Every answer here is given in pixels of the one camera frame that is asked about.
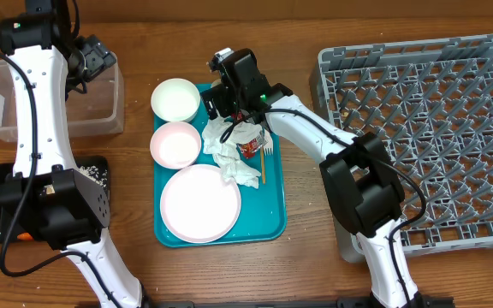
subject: wooden stick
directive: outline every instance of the wooden stick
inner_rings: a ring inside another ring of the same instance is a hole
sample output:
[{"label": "wooden stick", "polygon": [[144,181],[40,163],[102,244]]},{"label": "wooden stick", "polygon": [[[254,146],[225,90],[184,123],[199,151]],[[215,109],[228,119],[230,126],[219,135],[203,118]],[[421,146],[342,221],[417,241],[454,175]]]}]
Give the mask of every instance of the wooden stick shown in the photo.
[{"label": "wooden stick", "polygon": [[265,184],[265,163],[264,163],[264,147],[260,148],[260,161],[262,163],[262,183]]}]

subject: white tissue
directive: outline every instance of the white tissue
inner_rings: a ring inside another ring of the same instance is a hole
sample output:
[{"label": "white tissue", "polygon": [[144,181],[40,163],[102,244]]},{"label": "white tissue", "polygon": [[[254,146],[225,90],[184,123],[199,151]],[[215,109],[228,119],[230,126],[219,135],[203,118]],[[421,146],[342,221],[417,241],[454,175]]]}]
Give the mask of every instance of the white tissue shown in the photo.
[{"label": "white tissue", "polygon": [[231,122],[226,122],[222,117],[208,121],[201,134],[205,142],[203,153],[212,154],[212,158],[222,169],[222,177],[225,181],[233,179],[239,185],[258,189],[258,177],[261,174],[241,161],[237,144],[246,144],[256,138],[262,127],[242,122],[234,128],[231,136],[222,144],[220,137],[230,125]]}]

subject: clear plastic container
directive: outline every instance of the clear plastic container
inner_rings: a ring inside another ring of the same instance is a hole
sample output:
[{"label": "clear plastic container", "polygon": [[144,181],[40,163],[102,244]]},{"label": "clear plastic container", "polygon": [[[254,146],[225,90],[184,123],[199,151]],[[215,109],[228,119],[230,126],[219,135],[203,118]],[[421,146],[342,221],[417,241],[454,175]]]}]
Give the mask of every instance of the clear plastic container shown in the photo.
[{"label": "clear plastic container", "polygon": [[[118,63],[87,84],[87,94],[71,91],[66,101],[70,138],[122,133],[125,87]],[[15,89],[9,66],[0,60],[0,139],[16,142]]]}]

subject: teal tray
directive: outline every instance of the teal tray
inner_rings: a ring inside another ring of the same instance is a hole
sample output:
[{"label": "teal tray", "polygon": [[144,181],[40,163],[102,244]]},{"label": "teal tray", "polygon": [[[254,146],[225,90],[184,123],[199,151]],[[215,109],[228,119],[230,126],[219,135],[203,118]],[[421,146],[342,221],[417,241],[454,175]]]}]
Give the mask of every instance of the teal tray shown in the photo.
[{"label": "teal tray", "polygon": [[[200,92],[211,87],[210,84],[197,85]],[[203,104],[199,106],[197,115],[190,122],[199,133],[203,132],[208,115]],[[155,130],[161,127],[165,121],[155,116]],[[154,212],[155,235],[161,244],[172,247],[207,246],[220,244],[236,244],[261,240],[274,240],[279,237],[287,227],[287,209],[285,206],[284,185],[282,182],[281,151],[279,138],[272,134],[273,155],[265,157],[265,185],[259,179],[259,188],[244,187],[239,185],[241,192],[241,213],[237,223],[219,240],[206,244],[192,244],[175,237],[164,225],[161,218],[160,198],[164,186],[177,170],[166,169],[155,163],[154,174]],[[260,170],[260,153],[243,161],[252,168]],[[217,166],[212,155],[203,154],[202,150],[195,163],[204,163]]]}]

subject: wooden table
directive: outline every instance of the wooden table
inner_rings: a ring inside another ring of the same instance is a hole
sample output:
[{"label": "wooden table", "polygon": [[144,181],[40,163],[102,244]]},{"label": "wooden table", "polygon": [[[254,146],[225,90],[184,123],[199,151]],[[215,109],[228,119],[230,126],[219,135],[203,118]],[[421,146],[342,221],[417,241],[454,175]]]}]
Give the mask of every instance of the wooden table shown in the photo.
[{"label": "wooden table", "polygon": [[[493,19],[381,19],[84,25],[119,57],[126,84],[125,132],[73,139],[75,155],[104,155],[112,168],[111,235],[125,264],[156,300],[229,302],[333,300],[368,295],[366,264],[337,250],[317,165],[282,140],[288,226],[277,240],[235,246],[169,249],[153,233],[153,161],[148,151],[154,87],[171,77],[213,81],[205,63],[223,47],[254,50],[270,83],[281,82],[311,105],[307,78],[325,47],[493,33]],[[15,145],[0,141],[0,163]],[[25,269],[54,255],[45,244],[11,246],[8,265]],[[420,290],[454,296],[458,307],[493,308],[493,250],[412,258]],[[68,261],[23,278],[0,272],[0,307],[70,307],[96,300]]]}]

